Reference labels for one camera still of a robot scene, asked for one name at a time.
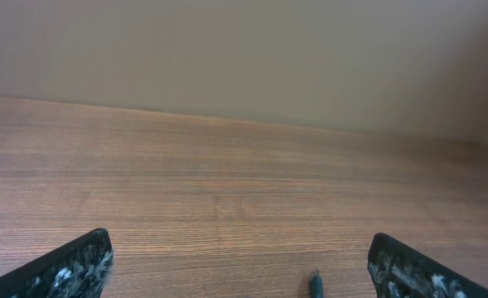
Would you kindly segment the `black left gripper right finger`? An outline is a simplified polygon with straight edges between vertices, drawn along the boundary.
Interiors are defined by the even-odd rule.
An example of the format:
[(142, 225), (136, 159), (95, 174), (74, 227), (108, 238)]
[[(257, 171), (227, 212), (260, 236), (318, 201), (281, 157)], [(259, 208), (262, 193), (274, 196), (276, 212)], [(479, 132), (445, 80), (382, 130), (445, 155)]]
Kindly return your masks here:
[(385, 233), (374, 235), (368, 271), (378, 298), (488, 298), (488, 289)]

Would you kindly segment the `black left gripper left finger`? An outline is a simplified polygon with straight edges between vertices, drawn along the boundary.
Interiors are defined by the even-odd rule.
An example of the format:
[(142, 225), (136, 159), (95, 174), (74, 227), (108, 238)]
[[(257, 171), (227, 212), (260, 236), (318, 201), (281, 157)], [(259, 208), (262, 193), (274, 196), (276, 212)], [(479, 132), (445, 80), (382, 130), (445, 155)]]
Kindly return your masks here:
[(105, 228), (0, 276), (0, 297), (100, 297), (114, 264)]

